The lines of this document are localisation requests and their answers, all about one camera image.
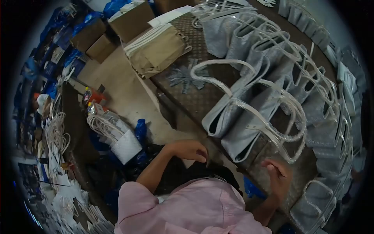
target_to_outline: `clear plastic handle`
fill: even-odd
[[[344,153],[347,154],[347,153],[348,153],[348,151],[347,151],[347,149],[346,149],[346,148],[347,148],[347,143],[346,143],[346,140],[344,139],[344,136],[343,136],[343,133],[342,133],[342,132],[339,133],[339,138],[341,138],[341,140],[342,140],[342,142],[343,142]]]
[[[227,4],[227,0],[224,0],[224,1],[223,1],[223,4],[222,4],[222,6],[221,6],[221,10],[220,10],[220,12],[225,11],[226,4]]]
[[[240,21],[241,23],[243,24],[247,24],[249,25],[247,22],[237,18],[236,16],[231,16],[231,18],[234,18],[238,21]],[[272,24],[269,24],[270,27],[273,27],[275,29],[275,31],[277,31],[277,27],[273,26]],[[286,41],[291,49],[294,51],[294,54],[296,54],[296,56],[292,53],[289,53],[287,51],[285,51],[283,48],[281,48],[278,43],[273,39],[273,37],[271,37],[268,33],[266,32],[262,32],[262,31],[259,31],[258,32],[261,36],[267,38],[268,40],[272,41],[274,43],[274,45],[276,47],[278,47],[280,49],[280,51],[283,52],[283,54],[285,54],[287,57],[289,57],[291,60],[293,60],[295,62],[295,64],[300,68],[301,72],[303,73],[303,75],[308,78],[310,81],[312,81],[314,83],[314,85],[316,86],[318,92],[320,93],[320,95],[322,96],[322,98],[324,99],[324,101],[329,105],[329,109],[330,111],[334,113],[334,110],[332,108],[332,106],[334,104],[337,103],[337,97],[336,95],[332,95],[332,99],[330,99],[328,97],[328,92],[322,88],[322,86],[316,82],[314,82],[313,78],[310,76],[309,72],[307,72],[303,67],[301,67],[301,65],[298,64],[298,62],[302,61],[302,57],[300,56],[300,52],[305,56],[306,60],[312,65],[313,67],[313,70],[316,72],[317,76],[318,77],[321,77],[322,81],[324,81],[327,85],[327,88],[329,89],[329,92],[331,92],[332,94],[336,94],[336,92],[334,93],[333,92],[333,86],[331,85],[331,81],[329,79],[327,79],[324,75],[322,75],[322,73],[319,71],[319,69],[317,68],[316,64],[314,63],[314,61],[311,59],[311,57],[303,51],[303,49],[297,45],[296,43],[293,43],[291,41],[289,41],[287,38],[284,37],[283,34],[279,34],[283,39],[284,41]]]
[[[266,16],[264,15],[261,15],[261,14],[258,14],[256,12],[244,12],[240,15],[240,17],[244,16],[244,15],[250,15],[252,16],[253,18],[259,18],[259,19],[262,19],[263,21],[265,21],[267,24],[271,25],[271,27],[273,29],[275,29],[276,31],[282,31],[281,28],[276,24],[274,23],[273,21],[269,20]],[[253,29],[257,29],[256,27],[250,25],[249,23],[245,22],[245,24]]]
[[[250,10],[249,8],[230,9],[230,10],[227,10],[227,11],[219,12],[219,13],[212,14],[212,15],[209,15],[207,17],[201,18],[201,21],[202,22],[207,22],[209,20],[216,19],[216,18],[219,18],[219,17],[225,17],[225,16],[230,17],[233,14],[240,13],[240,12],[245,12],[245,11],[249,11],[249,10]]]
[[[333,198],[332,202],[334,203],[334,207],[336,207],[336,203],[337,203],[337,201],[336,201],[336,197]],[[323,221],[322,221],[321,228],[323,228],[323,227],[326,225],[326,223],[327,223],[328,220],[330,219],[330,217],[331,217],[332,213],[334,212],[334,210],[335,210],[335,208],[331,209],[331,211],[330,211],[330,213],[327,215],[327,217],[326,217],[326,218],[324,217],[325,219],[323,219]]]
[[[326,190],[328,191],[328,193],[331,194],[331,196],[334,195],[334,192],[332,191],[331,188],[329,188],[327,185],[325,185],[324,183],[322,183],[322,182],[319,181],[319,180],[311,180],[311,181],[309,181],[309,182],[305,185],[305,187],[304,187],[303,196],[304,196],[306,202],[308,203],[308,205],[311,205],[314,209],[316,209],[316,211],[318,212],[318,214],[321,215],[322,223],[325,223],[326,219],[325,219],[325,216],[322,214],[321,209],[320,209],[318,206],[316,206],[315,204],[311,203],[311,202],[308,200],[308,198],[306,197],[306,195],[305,195],[305,193],[306,193],[306,189],[308,188],[308,186],[309,186],[311,183],[317,183],[317,184],[319,184],[319,185],[322,186],[324,189],[326,189]]]
[[[282,155],[282,157],[290,164],[292,163],[295,163],[297,161],[297,159],[300,157],[304,147],[305,147],[305,141],[306,141],[306,117],[305,117],[305,113],[304,113],[304,110],[301,106],[301,104],[291,95],[289,94],[287,91],[285,91],[284,89],[282,89],[281,87],[279,87],[278,85],[276,85],[275,83],[271,82],[271,81],[268,81],[268,80],[262,80],[262,79],[259,79],[258,81],[256,81],[256,83],[261,83],[269,88],[272,88],[272,89],[275,89],[277,91],[280,92],[281,96],[278,98],[279,102],[282,102],[284,104],[286,104],[292,111],[292,115],[291,115],[291,121],[287,127],[287,131],[286,131],[286,134],[282,134],[280,133],[275,127],[273,127],[271,125],[270,122],[268,122],[262,115],[261,113],[256,110],[254,107],[250,106],[249,104],[239,100],[239,99],[233,99],[233,104],[234,105],[237,105],[243,109],[245,109],[246,111],[249,111],[251,113],[253,113],[254,115],[256,115],[261,122],[263,122],[264,125],[260,126],[260,127],[254,127],[254,126],[250,126],[249,128],[250,129],[255,129],[255,130],[259,130],[261,131],[262,133],[264,133],[265,135],[267,135],[270,140],[278,147],[279,149],[279,153]],[[298,115],[300,120],[301,120],[301,125],[302,125],[302,128],[300,130],[300,132],[294,136],[290,136],[288,135],[293,123],[295,122],[295,116]],[[295,153],[295,155],[291,158],[288,153],[285,151],[284,147],[283,147],[283,142],[295,142],[297,140],[299,140],[300,138],[302,137],[302,141],[301,141],[301,144],[299,146],[299,149],[297,150],[297,152]]]
[[[229,64],[229,63],[239,63],[239,64],[242,64],[242,65],[248,67],[252,71],[251,74],[253,74],[253,75],[255,74],[255,69],[249,63],[247,63],[247,62],[244,62],[242,60],[237,60],[237,59],[221,59],[221,60],[207,60],[207,61],[204,61],[202,63],[199,63],[199,64],[195,65],[194,67],[192,67],[190,75],[191,75],[192,78],[194,78],[196,80],[201,80],[201,81],[204,81],[204,82],[209,82],[209,83],[214,84],[215,86],[217,86],[220,89],[222,89],[225,93],[227,93],[227,95],[229,97],[232,97],[233,94],[232,94],[230,88],[227,87],[221,81],[217,80],[216,78],[204,77],[204,76],[197,76],[195,74],[195,72],[197,70],[201,70],[205,66],[210,65],[210,64]]]

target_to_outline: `brown patterned table surface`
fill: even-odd
[[[277,8],[269,9],[256,1],[250,1],[250,3],[258,9],[258,13],[273,20],[284,31],[288,31],[291,35],[291,41],[297,44],[304,44],[307,48],[310,48],[312,43],[311,39],[290,24],[285,18],[278,15]],[[174,63],[175,66],[184,65],[188,67],[189,58],[196,58],[199,62],[216,59],[215,56],[207,52],[202,29],[193,28],[191,25],[192,19],[192,14],[187,13],[171,21],[171,24],[182,34],[188,36],[188,42],[192,46],[192,51],[178,58]],[[333,66],[317,46],[315,47],[312,58],[317,66],[324,66],[326,69],[325,75],[335,81],[336,72]],[[169,85],[167,77],[170,75],[171,70],[172,68],[169,67],[160,74],[151,77],[152,82],[196,124],[201,126],[201,120],[223,96],[223,92],[214,85],[206,83],[205,87],[201,90],[197,90],[194,86],[191,86],[188,94],[182,94],[182,84],[178,84],[174,87],[170,87]],[[208,66],[208,71],[209,76],[224,82],[228,87],[240,77],[238,71],[228,64]],[[281,130],[286,127],[288,116],[279,109],[271,122],[275,127]],[[228,157],[220,144],[220,139],[212,140]],[[292,155],[297,150],[298,143],[286,144],[285,147]],[[266,194],[270,193],[270,180],[266,169],[261,168],[260,163],[264,158],[278,158],[282,160],[281,156],[278,153],[274,153],[274,151],[275,149],[272,148],[272,144],[267,143],[264,138],[259,138],[247,160],[237,164],[239,169]],[[316,158],[312,149],[305,148],[299,160],[295,164],[290,165],[290,167],[293,169],[293,182],[287,198],[281,206],[281,210],[287,216],[289,216],[290,208],[301,196],[305,184],[317,175]]]

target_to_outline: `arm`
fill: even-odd
[[[252,212],[256,221],[267,226],[275,210],[280,206],[288,193],[292,180],[292,171],[280,161],[265,159],[262,164],[270,176],[272,194]]]
[[[43,105],[42,119],[46,119],[49,116],[50,104],[52,103],[51,97],[48,96]]]
[[[206,148],[200,142],[194,140],[181,140],[166,144],[139,175],[136,182],[144,185],[153,193],[160,183],[166,165],[174,155],[181,159],[205,162],[208,154]]]

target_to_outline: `white paper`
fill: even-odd
[[[87,221],[87,227],[88,227],[88,230],[91,230],[92,224],[89,221]]]
[[[178,18],[181,15],[184,15],[192,9],[192,6],[183,6],[172,11],[169,11],[165,14],[162,14],[148,22],[152,27],[157,27],[161,24],[167,24],[168,22],[172,21],[173,19]]]
[[[134,4],[135,6],[139,6],[143,2],[145,2],[145,1],[144,0],[133,0],[131,3]]]
[[[55,51],[53,52],[52,58],[50,59],[50,61],[57,64],[60,61],[64,52],[65,51],[61,47],[57,47]]]
[[[110,17],[110,19],[108,19],[108,22],[112,22],[114,21],[115,19],[117,19],[118,17],[122,16],[124,13],[120,12],[120,11],[117,11],[114,15],[112,15],[112,17]]]
[[[128,3],[128,4],[124,5],[123,7],[121,7],[119,9],[119,11],[122,12],[122,13],[125,13],[125,12],[128,12],[129,10],[133,9],[134,7],[135,7],[134,4]]]
[[[249,3],[246,0],[228,0],[228,2],[237,3],[242,6],[247,6]]]
[[[101,210],[99,209],[98,206],[95,206],[94,207],[96,212],[99,214],[99,217],[102,219],[102,220],[106,220],[106,218],[104,217],[104,215],[101,213]]]
[[[141,151],[142,147],[135,137],[134,133],[130,130],[113,145],[111,151],[117,158],[125,165],[131,158]]]
[[[117,140],[122,137],[122,134],[120,134],[117,130],[112,130],[110,134],[112,134]]]

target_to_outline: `white cloth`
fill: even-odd
[[[37,109],[37,112],[40,115],[43,115],[43,107],[44,103],[46,102],[47,98],[49,97],[48,94],[40,94],[39,97],[36,99],[36,102],[38,103],[39,107]]]
[[[160,16],[157,16],[156,18],[150,20],[148,24],[150,24],[152,27],[157,27],[161,24],[167,24],[173,19],[178,18],[181,15],[184,15],[192,9],[192,6],[183,6],[174,10],[171,10],[167,13],[164,13]]]

